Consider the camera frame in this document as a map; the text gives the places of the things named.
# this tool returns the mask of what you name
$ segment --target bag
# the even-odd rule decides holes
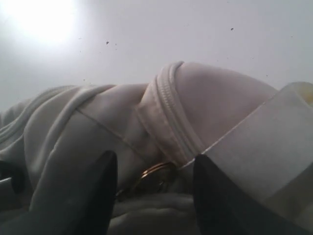
[[[312,86],[277,93],[236,72],[179,62],[149,84],[49,90],[0,115],[0,159],[27,176],[12,208],[36,209],[91,177],[89,166],[112,150],[120,202],[109,234],[197,234],[190,169],[204,152],[258,202],[312,229]]]

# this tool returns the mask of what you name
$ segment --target white surface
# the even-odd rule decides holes
[[[0,0],[0,110],[51,86],[149,82],[177,60],[276,88],[313,82],[311,0],[10,1]]]

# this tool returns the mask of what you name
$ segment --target zipper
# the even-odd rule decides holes
[[[165,115],[180,143],[179,147],[183,149],[187,160],[190,160],[203,151],[204,145],[185,116],[175,89],[175,72],[182,64],[183,62],[173,64],[167,74],[162,73],[157,79],[157,90]]]
[[[30,101],[29,104],[27,104],[27,106],[15,120],[0,129],[0,143],[3,143],[10,136],[16,133],[28,121],[32,113],[40,105],[42,105],[44,102],[51,99],[52,97],[56,96],[57,94],[67,91],[73,87],[75,86],[62,86],[49,89]]]

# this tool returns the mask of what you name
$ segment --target white wall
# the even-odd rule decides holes
[[[149,82],[177,60],[276,88],[313,82],[312,0],[76,0],[70,10],[63,0],[67,28],[55,34],[48,29],[62,20],[65,3],[46,22],[34,0],[24,1],[14,13],[0,0],[0,110],[51,86]],[[47,26],[30,30],[21,15]]]

